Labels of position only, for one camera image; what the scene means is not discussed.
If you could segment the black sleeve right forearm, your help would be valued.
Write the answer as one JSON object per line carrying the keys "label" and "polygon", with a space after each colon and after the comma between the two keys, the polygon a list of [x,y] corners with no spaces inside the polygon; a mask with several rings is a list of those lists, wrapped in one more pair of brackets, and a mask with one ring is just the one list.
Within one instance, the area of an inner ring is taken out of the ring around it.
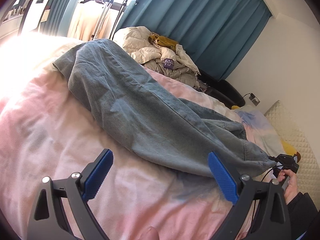
{"label": "black sleeve right forearm", "polygon": [[309,194],[299,192],[287,207],[291,239],[319,239],[319,211]]}

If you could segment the person's right hand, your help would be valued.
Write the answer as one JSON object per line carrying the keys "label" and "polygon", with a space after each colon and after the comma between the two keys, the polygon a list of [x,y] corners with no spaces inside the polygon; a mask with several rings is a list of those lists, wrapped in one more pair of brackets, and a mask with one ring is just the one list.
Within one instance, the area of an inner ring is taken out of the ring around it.
{"label": "person's right hand", "polygon": [[298,180],[295,172],[291,170],[281,170],[278,174],[277,181],[282,182],[285,180],[285,177],[289,177],[288,185],[286,190],[284,191],[284,198],[286,204],[289,204],[295,196],[299,193],[298,191]]}

